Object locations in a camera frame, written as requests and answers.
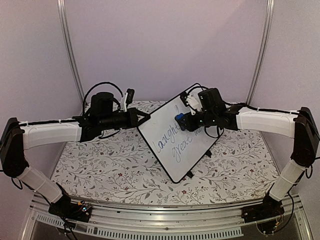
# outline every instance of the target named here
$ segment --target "curved metal pole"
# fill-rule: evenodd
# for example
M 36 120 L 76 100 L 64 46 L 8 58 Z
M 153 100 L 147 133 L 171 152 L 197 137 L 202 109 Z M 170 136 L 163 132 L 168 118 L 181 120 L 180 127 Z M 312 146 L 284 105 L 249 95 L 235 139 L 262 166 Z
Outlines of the curved metal pole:
M 249 90 L 248 96 L 246 98 L 246 103 L 248 105 L 250 105 L 253 100 L 255 90 L 257 87 L 257 83 L 259 80 L 260 71 L 262 68 L 263 61 L 264 61 L 264 57 L 265 57 L 265 53 L 266 53 L 266 49 L 267 49 L 267 43 L 268 43 L 268 39 L 269 39 L 269 35 L 270 35 L 272 17 L 273 17 L 273 13 L 274 13 L 274 5 L 275 5 L 274 0 L 268 0 L 267 6 L 266 6 L 265 22 L 264 22 L 264 27 L 263 27 L 262 41 L 261 41 L 261 45 L 260 45 L 258 59 L 256 61 L 256 65 L 254 68 L 254 73 L 253 73 L 253 77 L 252 77 L 250 90 Z
M 60 23 L 61 23 L 61 28 L 62 28 L 62 34 L 64 38 L 64 43 L 67 51 L 67 55 L 69 58 L 69 63 L 74 79 L 74 83 L 78 92 L 78 95 L 80 97 L 81 102 L 83 102 L 85 93 L 84 89 L 80 80 L 77 64 L 76 64 L 76 59 L 74 55 L 74 51 L 72 48 L 71 44 L 71 39 L 70 39 L 70 33 L 69 33 L 69 28 L 68 28 L 68 21 L 67 21 L 67 14 L 66 14 L 66 7 L 65 7 L 65 0 L 57 0 L 57 5 L 58 5 L 58 12 L 59 12 L 59 18 L 60 18 Z

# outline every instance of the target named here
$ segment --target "white arm segment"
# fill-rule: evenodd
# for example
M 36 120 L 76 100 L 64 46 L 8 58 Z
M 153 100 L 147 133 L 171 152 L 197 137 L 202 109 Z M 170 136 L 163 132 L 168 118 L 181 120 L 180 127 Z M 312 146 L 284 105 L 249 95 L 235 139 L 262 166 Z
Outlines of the white arm segment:
M 236 116 L 236 123 L 238 129 L 257 130 L 294 138 L 294 118 L 296 117 L 296 114 L 255 111 L 247 107 L 243 107 Z M 271 188 L 269 192 L 270 197 L 276 201 L 281 201 L 305 170 L 305 167 L 298 165 L 291 159 L 286 164 L 281 175 Z
M 34 189 L 35 192 L 45 196 L 51 203 L 56 203 L 62 197 L 62 191 L 58 185 L 31 166 L 16 178 Z
M 25 150 L 46 144 L 78 142 L 82 132 L 78 122 L 27 125 L 22 126 L 21 129 L 24 130 L 23 148 Z
M 281 201 L 305 170 L 306 167 L 298 165 L 291 159 L 272 186 L 269 193 L 270 197 L 276 201 Z
M 243 107 L 236 116 L 236 124 L 238 129 L 241 130 L 257 130 L 280 134 L 293 139 L 295 137 L 294 118 L 296 117 L 295 114 L 255 111 Z

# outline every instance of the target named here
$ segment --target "black cable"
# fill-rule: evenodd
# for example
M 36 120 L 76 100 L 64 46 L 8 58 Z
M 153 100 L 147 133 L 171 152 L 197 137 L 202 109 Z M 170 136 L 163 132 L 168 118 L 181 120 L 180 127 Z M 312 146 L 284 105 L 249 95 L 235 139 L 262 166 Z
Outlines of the black cable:
M 246 104 L 245 102 L 229 103 L 229 102 L 223 101 L 223 103 L 226 104 L 226 105 L 229 105 L 229 106 L 243 105 L 244 107 L 247 107 L 248 109 L 251 109 L 251 110 L 254 110 L 254 111 L 299 115 L 298 112 L 291 112 L 291 111 L 284 111 L 284 110 L 270 109 L 270 108 L 257 108 L 257 107 L 250 106 L 250 105 Z
M 67 228 L 66 228 L 66 225 L 64 224 L 63 225 L 64 227 L 64 235 L 69 239 L 69 240 L 72 240 L 71 237 L 68 235 L 69 233 L 67 232 Z
M 222 133 L 220 134 L 220 129 L 219 129 L 219 127 L 217 126 L 216 127 L 216 130 L 217 130 L 217 133 L 218 133 L 218 136 L 211 136 L 208 132 L 207 132 L 207 128 L 208 127 L 204 127 L 204 133 L 208 136 L 208 137 L 210 137 L 210 138 L 213 138 L 213 139 L 219 139 L 223 134 L 224 134 L 224 132 L 225 132 L 225 129 L 224 128 L 222 128 Z
M 44 199 L 44 200 L 49 204 L 49 206 L 51 207 L 51 206 L 52 206 L 51 202 L 49 202 L 48 199 L 47 199 L 45 196 L 43 196 L 42 194 L 41 194 L 41 196 L 43 197 L 43 199 Z M 70 225 L 68 224 L 68 221 L 67 221 L 64 217 L 60 216 L 59 213 L 57 212 L 57 210 L 56 210 L 54 207 L 52 207 L 52 209 L 55 211 L 55 213 L 57 214 L 57 216 L 58 216 L 59 218 L 61 218 L 61 220 L 64 222 L 65 226 L 68 227 L 68 229 L 70 230 L 72 236 L 74 237 L 74 240 L 78 240 L 78 238 L 76 237 L 74 231 L 72 230 L 72 228 L 71 228 Z
M 310 175 L 308 175 L 308 169 L 305 170 L 305 176 L 307 179 L 310 179 L 312 176 L 312 173 L 314 172 L 314 168 L 312 167 L 312 165 L 310 167 L 311 167 Z
M 280 232 L 282 229 L 284 229 L 284 228 L 289 224 L 289 222 L 290 222 L 291 218 L 292 218 L 292 217 L 293 217 L 293 215 L 294 215 L 294 210 L 295 210 L 295 201 L 294 201 L 294 198 L 291 196 L 290 192 L 288 192 L 288 195 L 289 195 L 289 197 L 291 198 L 291 201 L 292 201 L 292 210 L 291 210 L 291 215 L 290 215 L 290 217 L 289 217 L 288 221 L 283 225 L 283 227 L 282 227 L 282 228 L 279 228 L 279 229 L 276 229 L 276 230 L 274 231 L 274 233 L 278 233 L 278 232 Z
M 114 132 L 114 133 L 112 133 L 112 134 L 110 134 L 110 135 L 108 135 L 108 136 L 99 136 L 98 138 L 99 138 L 99 139 L 108 139 L 108 138 L 111 138 L 111 137 L 113 137 L 114 135 L 118 134 L 119 132 L 120 132 L 120 130 L 119 130 L 119 131 L 116 131 L 116 132 Z
M 49 120 L 49 121 L 33 121 L 33 122 L 28 122 L 28 123 L 22 123 L 23 126 L 27 125 L 41 125 L 41 124 L 59 124 L 59 123 L 74 123 L 77 122 L 75 119 L 65 119 L 65 120 Z
M 13 185 L 15 185 L 18 189 L 20 189 L 20 190 L 22 190 L 23 189 L 23 187 L 22 187 L 22 183 L 21 183 L 21 181 L 19 180 L 19 183 L 20 183 L 20 186 L 18 186 L 16 183 L 15 183 L 15 181 L 14 181 L 14 178 L 13 177 L 11 177 L 11 182 L 13 183 Z
M 97 83 L 96 85 L 94 85 L 93 87 L 91 87 L 91 88 L 89 89 L 89 91 L 85 94 L 84 99 L 83 99 L 83 101 L 82 101 L 82 116 L 85 114 L 86 99 L 87 99 L 89 93 L 91 93 L 91 91 L 92 91 L 93 89 L 95 89 L 96 87 L 98 87 L 98 86 L 100 86 L 100 85 L 104 85 L 104 84 L 108 84 L 108 85 L 114 86 L 114 87 L 120 92 L 121 97 L 124 96 L 124 94 L 122 93 L 121 89 L 120 89 L 117 85 L 115 85 L 114 83 L 109 82 L 109 81 L 99 82 L 99 83 Z
M 206 86 L 202 86 L 202 85 L 200 85 L 200 86 L 194 86 L 193 88 L 191 88 L 186 94 L 187 95 L 189 95 L 193 90 L 195 90 L 195 89 L 209 89 L 209 88 L 207 88 Z

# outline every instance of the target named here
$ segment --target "floral tablecloth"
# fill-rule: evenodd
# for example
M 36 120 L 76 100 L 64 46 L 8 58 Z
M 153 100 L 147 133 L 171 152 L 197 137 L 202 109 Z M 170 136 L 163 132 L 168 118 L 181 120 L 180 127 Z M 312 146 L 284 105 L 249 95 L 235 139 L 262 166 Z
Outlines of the floral tablecloth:
M 164 102 L 136 101 L 151 112 Z M 52 175 L 73 196 L 130 204 L 201 205 L 262 198 L 279 176 L 257 131 L 225 130 L 192 169 L 193 178 L 170 181 L 137 129 L 108 139 L 68 142 Z

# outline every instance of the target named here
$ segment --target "black clamp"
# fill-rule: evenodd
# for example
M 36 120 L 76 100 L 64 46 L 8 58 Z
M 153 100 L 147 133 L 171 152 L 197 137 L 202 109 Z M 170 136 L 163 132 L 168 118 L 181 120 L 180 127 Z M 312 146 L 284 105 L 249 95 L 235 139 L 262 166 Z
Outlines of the black clamp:
M 193 178 L 193 176 L 194 176 L 194 174 L 191 172 L 191 171 L 188 171 L 187 173 L 186 173 L 186 176 L 188 176 L 189 178 Z
M 205 154 L 206 156 L 208 156 L 209 158 L 211 158 L 212 156 L 212 152 L 210 150 L 206 151 Z

